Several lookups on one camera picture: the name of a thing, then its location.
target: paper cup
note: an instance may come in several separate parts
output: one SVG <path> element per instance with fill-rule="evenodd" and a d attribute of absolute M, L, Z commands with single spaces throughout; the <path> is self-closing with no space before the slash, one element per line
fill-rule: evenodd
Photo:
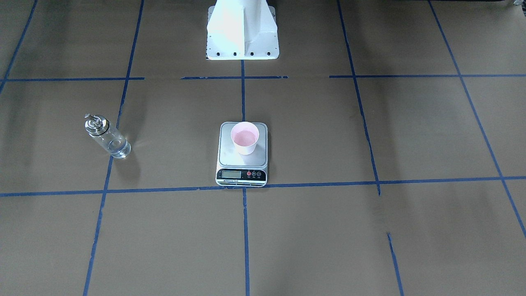
<path fill-rule="evenodd" d="M 256 149 L 259 130 L 254 123 L 243 121 L 232 127 L 230 137 L 234 147 L 236 147 L 236 151 L 241 155 L 248 155 Z"/>

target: bottle cap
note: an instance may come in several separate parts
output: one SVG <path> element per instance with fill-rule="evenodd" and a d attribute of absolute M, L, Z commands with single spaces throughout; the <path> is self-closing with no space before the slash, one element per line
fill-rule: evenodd
<path fill-rule="evenodd" d="M 86 113 L 84 118 L 87 119 L 84 123 L 84 127 L 91 135 L 100 136 L 104 134 L 109 128 L 109 121 L 102 115 L 91 115 Z"/>

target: blue tape line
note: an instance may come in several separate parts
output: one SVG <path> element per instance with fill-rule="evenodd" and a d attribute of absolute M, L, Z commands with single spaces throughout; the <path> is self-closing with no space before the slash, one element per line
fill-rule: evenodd
<path fill-rule="evenodd" d="M 106 203 L 106 191 L 108 190 L 109 176 L 112 173 L 112 164 L 113 164 L 113 157 L 110 156 L 109 161 L 108 161 L 108 170 L 106 172 L 106 180 L 104 181 L 104 193 L 102 194 L 102 198 L 100 200 L 99 215 L 97 218 L 97 227 L 95 227 L 95 237 L 93 238 L 92 253 L 91 253 L 91 257 L 89 258 L 88 272 L 86 274 L 86 282 L 84 283 L 84 292 L 82 294 L 83 296 L 88 295 L 89 282 L 92 278 L 93 262 L 95 261 L 95 252 L 97 251 L 97 242 L 98 242 L 98 236 L 100 232 L 100 225 L 102 224 L 102 210 Z"/>
<path fill-rule="evenodd" d="M 526 74 L 462 74 L 462 77 L 526 77 Z"/>
<path fill-rule="evenodd" d="M 267 184 L 263 188 L 296 188 L 296 187 L 325 187 L 325 186 L 355 186 L 355 185 L 376 185 L 375 181 L 358 182 L 325 182 L 325 183 L 288 183 L 288 184 Z"/>
<path fill-rule="evenodd" d="M 403 286 L 402 279 L 400 278 L 400 270 L 398 269 L 398 262 L 396 260 L 395 250 L 393 249 L 391 233 L 387 233 L 387 239 L 389 240 L 389 248 L 391 249 L 391 257 L 393 259 L 393 265 L 396 273 L 396 281 L 398 282 L 398 290 L 400 291 L 400 296 L 403 296 Z"/>
<path fill-rule="evenodd" d="M 137 36 L 139 34 L 140 19 L 141 19 L 142 15 L 143 15 L 143 7 L 144 7 L 144 0 L 141 0 L 141 2 L 140 2 L 140 10 L 139 10 L 139 17 L 137 19 L 137 27 L 135 28 L 135 36 L 134 36 L 133 45 L 131 47 L 132 49 L 131 49 L 131 53 L 130 53 L 130 60 L 129 60 L 129 63 L 128 63 L 128 72 L 126 74 L 126 80 L 125 80 L 125 83 L 124 83 L 123 96 L 122 96 L 122 99 L 121 99 L 121 102 L 120 102 L 119 116 L 117 117 L 117 124 L 116 124 L 117 128 L 119 127 L 120 115 L 122 113 L 122 107 L 123 107 L 123 104 L 124 104 L 124 100 L 126 98 L 126 89 L 127 89 L 128 81 L 129 81 L 129 78 L 130 78 L 130 72 L 132 70 L 131 69 L 131 66 L 132 66 L 131 64 L 133 62 L 133 56 L 134 56 L 134 52 L 135 52 L 135 45 L 137 44 Z M 109 162 L 108 162 L 108 171 L 106 173 L 106 180 L 104 182 L 104 193 L 102 194 L 102 198 L 101 198 L 101 201 L 100 201 L 99 215 L 98 215 L 98 218 L 97 218 L 97 227 L 95 228 L 95 238 L 93 239 L 92 255 L 91 255 L 91 258 L 89 259 L 89 266 L 88 266 L 88 272 L 86 274 L 86 282 L 84 284 L 83 296 L 87 296 L 88 295 L 89 282 L 90 282 L 91 277 L 92 277 L 93 262 L 95 260 L 95 253 L 97 251 L 98 236 L 99 236 L 99 232 L 100 232 L 100 225 L 102 223 L 103 208 L 104 208 L 104 205 L 106 203 L 106 194 L 107 194 L 107 191 L 108 191 L 109 177 L 110 177 L 110 175 L 112 173 L 112 164 L 113 164 L 113 157 L 110 156 Z"/>
<path fill-rule="evenodd" d="M 347 39 L 347 30 L 345 29 L 345 22 L 343 21 L 343 13 L 341 12 L 340 0 L 336 0 L 336 2 L 338 3 L 338 12 L 340 14 L 341 29 L 343 30 L 343 36 L 345 38 L 345 45 L 347 47 L 347 55 L 349 56 L 349 63 L 351 65 L 351 71 L 352 71 L 353 80 L 355 83 L 356 97 L 358 98 L 358 105 L 360 106 L 360 114 L 363 120 L 363 130 L 365 131 L 365 138 L 367 139 L 367 144 L 369 145 L 369 153 L 371 155 L 372 171 L 375 174 L 375 181 L 376 181 L 376 187 L 378 189 L 378 195 L 381 195 L 380 182 L 378 180 L 378 172 L 376 170 L 376 164 L 375 164 L 375 155 L 372 151 L 371 139 L 369 137 L 369 131 L 367 130 L 367 121 L 365 119 L 365 113 L 363 112 L 363 105 L 362 105 L 361 96 L 360 96 L 360 89 L 358 87 L 358 80 L 356 79 L 355 66 L 354 66 L 354 63 L 352 62 L 351 47 L 349 45 L 349 40 Z"/>
<path fill-rule="evenodd" d="M 140 189 L 108 189 L 108 193 L 145 193 L 145 192 L 175 192 L 175 191 L 197 191 L 197 190 L 223 190 L 224 186 L 201 186 L 201 187 L 172 187 L 172 188 L 140 188 Z"/>
<path fill-rule="evenodd" d="M 241 79 L 241 76 L 185 76 L 181 80 Z"/>
<path fill-rule="evenodd" d="M 526 176 L 504 177 L 504 180 L 526 180 Z"/>
<path fill-rule="evenodd" d="M 243 188 L 243 228 L 245 234 L 245 295 L 250 296 L 250 268 L 248 257 L 248 213 L 246 188 Z"/>
<path fill-rule="evenodd" d="M 498 181 L 500 177 L 475 177 L 475 178 L 450 178 L 450 179 L 414 179 L 414 180 L 389 180 L 380 181 L 380 184 L 415 184 L 415 183 L 453 183 L 453 182 L 476 182 L 476 181 Z"/>
<path fill-rule="evenodd" d="M 329 78 L 422 78 L 458 77 L 457 74 L 407 74 L 407 75 L 329 75 Z"/>
<path fill-rule="evenodd" d="M 477 120 L 477 124 L 479 125 L 480 131 L 482 132 L 482 136 L 484 137 L 484 141 L 486 142 L 486 146 L 488 147 L 488 150 L 490 151 L 491 158 L 493 159 L 493 163 L 495 164 L 495 168 L 497 169 L 497 172 L 499 173 L 499 177 L 502 181 L 502 185 L 504 186 L 504 189 L 506 190 L 506 194 L 508 195 L 508 199 L 511 203 L 511 206 L 513 208 L 513 211 L 515 212 L 515 217 L 517 218 L 517 221 L 519 223 L 519 226 L 522 230 L 522 234 L 526 238 L 526 228 L 524 227 L 524 224 L 522 223 L 521 216 L 519 214 L 519 211 L 517 211 L 517 207 L 515 206 L 515 203 L 513 201 L 513 198 L 511 197 L 510 191 L 508 190 L 508 186 L 506 185 L 506 181 L 504 179 L 504 176 L 502 174 L 502 171 L 499 167 L 499 163 L 497 162 L 497 158 L 495 157 L 495 154 L 493 152 L 493 149 L 491 148 L 490 141 L 488 140 L 488 137 L 486 136 L 486 132 L 484 131 L 484 127 L 482 126 L 482 122 L 480 121 L 479 115 L 477 113 L 477 110 L 475 109 L 475 105 L 473 104 L 473 100 L 471 99 L 471 95 L 469 94 L 468 87 L 466 86 L 466 83 L 464 82 L 464 78 L 460 74 L 460 69 L 457 64 L 457 60 L 455 59 L 455 56 L 453 55 L 453 51 L 451 50 L 451 47 L 449 46 L 449 42 L 446 38 L 446 35 L 444 33 L 444 30 L 442 29 L 442 25 L 440 25 L 440 21 L 438 20 L 437 13 L 434 11 L 433 5 L 431 4 L 431 1 L 428 0 L 429 7 L 431 8 L 431 11 L 433 12 L 434 19 L 437 21 L 438 29 L 440 30 L 440 33 L 442 34 L 442 38 L 444 39 L 444 42 L 446 43 L 446 46 L 448 48 L 449 54 L 451 55 L 451 59 L 453 60 L 453 64 L 455 65 L 455 68 L 457 69 L 457 73 L 460 77 L 460 82 L 462 83 L 462 87 L 464 88 L 464 92 L 466 93 L 466 96 L 468 97 L 469 104 L 471 106 L 471 109 L 473 110 L 473 114 L 475 115 L 475 119 Z"/>
<path fill-rule="evenodd" d="M 126 73 L 126 80 L 124 82 L 124 90 L 123 90 L 123 96 L 120 98 L 120 107 L 119 107 L 119 115 L 117 116 L 117 123 L 115 124 L 115 128 L 119 128 L 120 123 L 120 116 L 123 113 L 123 105 L 124 101 L 126 99 L 126 91 L 128 90 L 128 82 L 130 78 L 130 73 L 132 71 L 131 66 L 133 63 L 133 56 L 135 54 L 135 45 L 137 45 L 137 37 L 139 36 L 139 28 L 140 28 L 140 20 L 143 17 L 143 7 L 144 7 L 144 0 L 141 0 L 140 2 L 140 9 L 139 9 L 139 17 L 137 18 L 137 26 L 135 27 L 135 36 L 133 38 L 133 44 L 131 45 L 132 49 L 130 52 L 130 59 L 128 62 L 128 72 Z"/>
<path fill-rule="evenodd" d="M 245 79 L 287 79 L 288 76 L 244 76 Z"/>
<path fill-rule="evenodd" d="M 10 196 L 46 196 L 46 195 L 74 195 L 74 194 L 101 194 L 103 190 L 72 190 L 72 191 L 40 191 L 40 192 L 10 192 L 0 193 L 0 198 Z"/>
<path fill-rule="evenodd" d="M 413 180 L 385 180 L 379 181 L 380 184 L 415 184 L 415 183 L 452 183 L 452 182 L 480 182 L 498 181 L 500 177 L 473 177 L 473 178 L 449 178 L 449 179 L 413 179 Z M 526 180 L 526 176 L 508 176 L 505 180 Z M 298 188 L 298 187 L 323 187 L 323 186 L 356 186 L 356 185 L 376 185 L 375 181 L 355 181 L 355 182 L 320 182 L 320 183 L 285 183 L 267 184 L 263 188 Z M 197 191 L 197 190 L 224 190 L 224 189 L 243 189 L 241 186 L 195 186 L 195 187 L 166 187 L 166 188 L 138 188 L 138 189 L 108 189 L 104 190 L 79 190 L 79 191 L 43 191 L 43 192 L 9 192 L 0 193 L 0 197 L 10 196 L 46 196 L 46 195 L 73 195 L 73 194 L 118 194 L 118 193 L 145 193 L 145 192 L 176 192 L 176 191 Z"/>
<path fill-rule="evenodd" d="M 29 14 L 29 17 L 27 18 L 26 26 L 24 27 L 24 30 L 22 31 L 22 36 L 20 36 L 20 39 L 18 40 L 18 44 L 16 45 L 15 52 L 13 53 L 13 56 L 11 57 L 11 61 L 9 62 L 9 66 L 7 67 L 7 70 L 5 71 L 4 80 L 0 84 L 0 94 L 2 93 L 2 90 L 4 89 L 4 85 L 7 82 L 7 79 L 9 78 L 9 73 L 11 72 L 11 69 L 13 68 L 13 65 L 15 63 L 16 55 L 18 54 L 18 51 L 20 50 L 20 46 L 22 45 L 22 41 L 24 40 L 24 37 L 26 36 L 27 28 L 29 28 L 29 24 L 31 23 L 31 20 L 33 19 L 33 14 L 35 14 L 35 8 L 36 4 L 38 3 L 38 0 L 35 0 L 33 3 L 33 7 L 31 8 L 31 13 Z"/>
<path fill-rule="evenodd" d="M 245 61 L 241 60 L 241 121 L 245 121 Z"/>
<path fill-rule="evenodd" d="M 106 81 L 106 80 L 144 80 L 144 77 L 88 77 L 88 78 L 14 78 L 8 82 L 46 82 L 46 81 Z"/>
<path fill-rule="evenodd" d="M 517 206 L 515 206 L 515 202 L 513 201 L 513 198 L 511 197 L 510 190 L 508 189 L 508 185 L 506 184 L 506 181 L 504 178 L 501 180 L 502 185 L 504 186 L 504 190 L 506 191 L 506 194 L 508 195 L 508 200 L 510 201 L 511 207 L 513 209 L 513 212 L 515 213 L 515 217 L 517 218 L 517 221 L 519 222 L 519 226 L 521 227 L 522 234 L 524 235 L 524 238 L 526 238 L 526 228 L 524 228 L 524 223 L 522 223 L 521 215 L 519 214 L 519 210 L 517 210 Z"/>
<path fill-rule="evenodd" d="M 288 79 L 288 76 L 184 76 L 181 80 L 207 80 L 207 79 Z"/>

